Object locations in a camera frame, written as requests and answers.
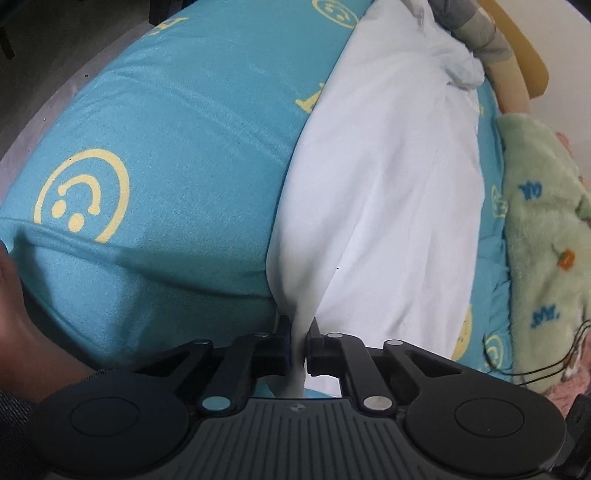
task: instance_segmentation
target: gray fabric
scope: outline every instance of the gray fabric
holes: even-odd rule
[[[0,478],[37,480],[47,468],[27,439],[34,405],[0,392]]]
[[[513,56],[505,36],[482,10],[452,33],[485,65],[509,60]]]
[[[475,0],[428,0],[435,21],[449,31],[464,26],[478,11]]]

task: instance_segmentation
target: mattress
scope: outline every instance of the mattress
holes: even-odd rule
[[[80,93],[0,209],[0,238],[49,313],[46,332],[109,367],[272,329],[265,256],[282,182],[368,5],[318,0],[286,15],[267,0],[200,0]],[[496,109],[489,85],[479,95],[487,200],[457,359],[487,371],[485,348],[510,368],[511,344],[503,220],[491,214],[502,204]]]

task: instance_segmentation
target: orange flower embroidery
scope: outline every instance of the orange flower embroidery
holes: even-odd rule
[[[568,271],[574,267],[574,261],[576,258],[574,252],[570,248],[567,248],[558,256],[558,266],[563,270]]]

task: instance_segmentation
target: sleeve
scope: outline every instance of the sleeve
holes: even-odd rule
[[[476,0],[428,0],[435,20],[466,44],[483,64],[509,60],[513,50]]]

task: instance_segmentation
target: logo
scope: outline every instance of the logo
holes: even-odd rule
[[[359,22],[353,11],[337,0],[312,0],[314,8],[329,20],[338,23],[341,27],[355,28]]]
[[[301,411],[304,411],[306,409],[305,406],[303,406],[301,403],[294,403],[291,407],[290,410],[294,411],[296,413],[299,413]]]
[[[109,193],[116,191],[117,195],[116,205],[111,212],[103,211],[103,193],[99,180],[95,176],[83,173],[68,178],[67,175],[68,169],[71,166],[75,164],[80,165],[79,162],[81,161],[96,161],[96,159],[102,160],[109,165],[117,178],[118,185],[111,186],[108,190]],[[80,184],[87,185],[90,190],[90,203],[82,212],[69,212],[68,192],[72,187]],[[53,201],[51,208],[47,209],[47,206],[45,205],[46,198],[48,194],[51,194],[50,196],[55,198],[55,193],[57,193],[57,199]],[[125,216],[125,212],[127,211],[128,203],[129,175],[125,165],[117,155],[101,148],[93,148],[91,150],[84,150],[83,152],[77,153],[73,157],[68,158],[54,170],[45,182],[45,185],[41,189],[41,193],[37,198],[33,220],[35,223],[43,225],[44,218],[46,219],[49,215],[56,220],[69,215],[67,221],[68,230],[73,233],[78,233],[83,229],[84,225],[87,223],[87,218],[90,216],[90,218],[96,218],[99,223],[104,225],[104,227],[100,229],[100,233],[98,233],[95,241],[105,243],[119,228],[119,225]]]

